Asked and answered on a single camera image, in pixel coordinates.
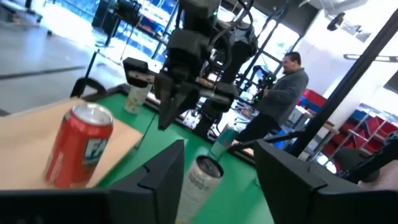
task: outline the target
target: white can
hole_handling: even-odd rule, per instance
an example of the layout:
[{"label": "white can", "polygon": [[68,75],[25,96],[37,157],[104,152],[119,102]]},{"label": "white can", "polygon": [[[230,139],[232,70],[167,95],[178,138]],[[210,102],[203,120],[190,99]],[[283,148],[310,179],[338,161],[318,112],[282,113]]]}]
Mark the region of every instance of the white can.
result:
[{"label": "white can", "polygon": [[131,86],[130,92],[127,96],[126,104],[124,105],[124,109],[132,114],[138,114],[141,105],[145,102],[149,90],[152,88],[152,85],[148,84],[144,88],[139,88],[137,86]]},{"label": "white can", "polygon": [[191,223],[224,175],[223,168],[212,158],[198,156],[185,174],[177,224]]}]

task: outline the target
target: green table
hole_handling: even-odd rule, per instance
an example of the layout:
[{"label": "green table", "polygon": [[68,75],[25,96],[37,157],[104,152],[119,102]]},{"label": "green table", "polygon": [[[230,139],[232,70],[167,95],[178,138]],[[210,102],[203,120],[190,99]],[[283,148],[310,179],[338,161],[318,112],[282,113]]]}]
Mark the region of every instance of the green table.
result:
[{"label": "green table", "polygon": [[[158,117],[153,111],[142,108],[139,115],[131,115],[123,108],[125,100],[125,95],[116,93],[97,103],[109,108],[118,120],[141,133],[147,131],[147,134],[139,149],[129,153],[99,183],[99,187],[107,187],[129,174],[177,139],[185,140],[185,170],[198,155],[206,154],[211,147],[208,142],[177,124],[170,125],[166,131],[159,131]],[[221,158],[220,164],[225,172],[223,180],[196,216],[194,224],[273,223],[264,195],[254,185],[256,171],[253,167],[229,154]]]}]

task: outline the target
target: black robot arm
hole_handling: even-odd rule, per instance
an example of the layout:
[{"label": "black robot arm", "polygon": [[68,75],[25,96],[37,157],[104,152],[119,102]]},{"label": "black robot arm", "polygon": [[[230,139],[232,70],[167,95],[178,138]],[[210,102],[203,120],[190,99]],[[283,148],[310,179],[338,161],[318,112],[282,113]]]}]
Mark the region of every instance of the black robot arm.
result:
[{"label": "black robot arm", "polygon": [[[203,65],[214,64],[215,48],[230,47],[227,35],[249,13],[252,1],[236,21],[227,29],[216,27],[217,12],[221,0],[181,0],[177,14],[177,26],[171,33],[166,48],[166,61],[159,73],[151,73],[146,62],[127,58],[124,61],[127,82],[134,86],[154,83],[155,96],[160,100],[158,128],[165,130],[174,119],[186,110],[196,107],[200,97],[210,98],[225,105],[228,110],[231,102],[238,94],[233,85],[216,83],[206,85],[199,82]],[[179,21],[183,21],[183,29],[179,29]],[[223,66],[228,66],[230,55],[226,56]]]}]

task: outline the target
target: white wall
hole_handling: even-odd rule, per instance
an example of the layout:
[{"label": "white wall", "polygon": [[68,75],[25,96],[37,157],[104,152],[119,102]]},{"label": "white wall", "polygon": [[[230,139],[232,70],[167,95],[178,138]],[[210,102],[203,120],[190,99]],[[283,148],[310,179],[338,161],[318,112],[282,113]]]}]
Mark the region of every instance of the white wall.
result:
[{"label": "white wall", "polygon": [[[386,14],[381,18],[383,22],[378,21],[380,26],[378,30],[374,31],[375,34],[385,24],[392,14],[392,10],[390,14],[388,12]],[[361,55],[374,38],[372,36],[366,43],[362,43],[343,30],[330,32],[326,29],[329,22],[325,19],[324,13],[320,12],[309,28],[307,35],[295,49],[302,54],[303,66],[310,77],[308,88],[323,95],[325,98],[330,96],[355,63],[354,60],[344,59],[343,54]],[[396,55],[393,49],[397,48],[398,35],[390,41],[381,55]],[[336,128],[339,128],[360,103],[371,98],[375,92],[382,88],[397,69],[398,63],[374,62],[331,115],[329,121]]]},{"label": "white wall", "polygon": [[343,54],[357,54],[363,49],[363,43],[345,31],[328,31],[329,22],[324,12],[319,12],[295,49],[302,55],[303,66],[310,77],[307,88],[321,95],[327,93],[332,84],[337,86],[336,80],[341,80],[354,64],[344,59]]}]

